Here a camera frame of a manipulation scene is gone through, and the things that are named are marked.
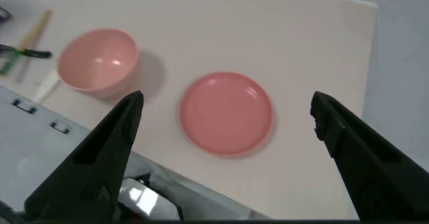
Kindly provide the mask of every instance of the bowl rim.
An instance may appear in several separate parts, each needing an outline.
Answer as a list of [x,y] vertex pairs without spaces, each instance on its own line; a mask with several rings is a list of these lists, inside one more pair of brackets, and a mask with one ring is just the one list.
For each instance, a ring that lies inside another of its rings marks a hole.
[[[94,34],[94,33],[99,33],[99,32],[119,32],[121,34],[124,34],[126,37],[128,37],[134,45],[134,50],[135,50],[135,55],[133,57],[133,66],[129,68],[129,70],[119,79],[115,80],[112,83],[109,83],[107,85],[104,86],[100,86],[100,87],[93,87],[93,88],[81,88],[81,87],[74,87],[71,84],[67,83],[61,76],[60,74],[60,64],[61,61],[64,57],[64,53],[67,51],[67,49],[69,49],[69,47],[71,47],[71,45],[75,44],[78,40],[81,40],[83,37],[89,35],[89,34]],[[126,32],[122,31],[122,30],[118,30],[118,29],[114,29],[114,28],[100,28],[100,29],[95,29],[95,30],[90,30],[87,32],[84,32],[82,34],[80,34],[79,36],[77,36],[76,38],[74,38],[72,41],[70,41],[69,43],[67,43],[66,47],[63,49],[63,51],[61,52],[60,57],[57,60],[57,67],[56,67],[56,72],[58,74],[58,76],[60,77],[61,81],[68,87],[74,89],[74,90],[78,90],[78,91],[82,91],[82,92],[93,92],[93,91],[100,91],[100,90],[105,90],[108,89],[110,87],[113,87],[115,84],[117,84],[118,82],[121,82],[122,80],[124,80],[125,78],[127,78],[132,72],[133,70],[135,70],[136,65],[138,65],[139,62],[139,47],[137,46],[137,44],[135,43],[135,40]]]

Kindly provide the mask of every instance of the white table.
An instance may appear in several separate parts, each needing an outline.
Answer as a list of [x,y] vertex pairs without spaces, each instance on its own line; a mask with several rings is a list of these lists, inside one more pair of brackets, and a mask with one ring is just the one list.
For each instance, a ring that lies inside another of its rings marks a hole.
[[[21,1],[16,10],[29,15],[25,11],[33,8],[35,19],[43,5],[54,10],[38,48],[56,56],[72,38],[98,27],[117,27],[135,38],[143,66],[135,88],[146,102],[134,151],[270,217],[349,216],[348,194],[314,134],[310,100],[314,91],[323,91],[361,114],[373,5],[351,0]],[[23,21],[17,33],[0,31],[2,43],[15,44],[33,21]],[[32,59],[21,82],[15,80],[17,66],[0,84],[32,98],[54,66],[54,59]],[[275,107],[269,143],[248,158],[211,156],[190,144],[178,123],[186,87],[206,73],[226,70],[256,80]],[[114,104],[63,85],[44,103],[90,129]]]

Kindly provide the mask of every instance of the white object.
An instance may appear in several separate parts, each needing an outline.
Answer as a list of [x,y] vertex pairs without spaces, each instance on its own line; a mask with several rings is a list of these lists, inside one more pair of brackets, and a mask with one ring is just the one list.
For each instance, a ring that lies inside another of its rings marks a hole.
[[[135,89],[143,91],[145,105],[134,151],[269,217],[350,216],[343,181],[314,133],[310,101],[322,91],[361,115],[376,6],[354,0],[44,1],[64,15],[53,18],[40,48],[59,54],[78,34],[100,27],[119,28],[141,47]],[[255,155],[212,156],[182,133],[183,92],[218,71],[252,78],[272,100],[273,133]],[[29,70],[25,87],[5,78],[0,84],[32,96],[36,73]],[[59,87],[44,106],[90,129],[116,103]]]
[[53,69],[49,75],[40,84],[40,87],[34,97],[35,103],[42,103],[46,97],[54,90],[55,86],[60,82],[60,77],[56,69]]

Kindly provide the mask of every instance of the green handle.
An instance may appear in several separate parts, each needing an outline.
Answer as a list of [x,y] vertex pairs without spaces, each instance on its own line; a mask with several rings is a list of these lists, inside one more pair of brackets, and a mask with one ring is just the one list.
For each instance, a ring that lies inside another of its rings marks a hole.
[[0,74],[6,75],[9,72],[9,70],[12,68],[12,66],[15,64],[16,60],[18,59],[18,57],[21,56],[21,55],[22,55],[22,52],[15,51],[11,56],[9,56],[7,58],[7,60],[6,60],[5,65],[0,70]]

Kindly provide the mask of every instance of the reflective metal part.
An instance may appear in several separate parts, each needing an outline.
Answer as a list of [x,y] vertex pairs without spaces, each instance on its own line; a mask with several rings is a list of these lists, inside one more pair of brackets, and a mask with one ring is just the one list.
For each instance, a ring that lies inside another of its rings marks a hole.
[[147,219],[180,220],[175,204],[132,178],[123,180],[118,201]]

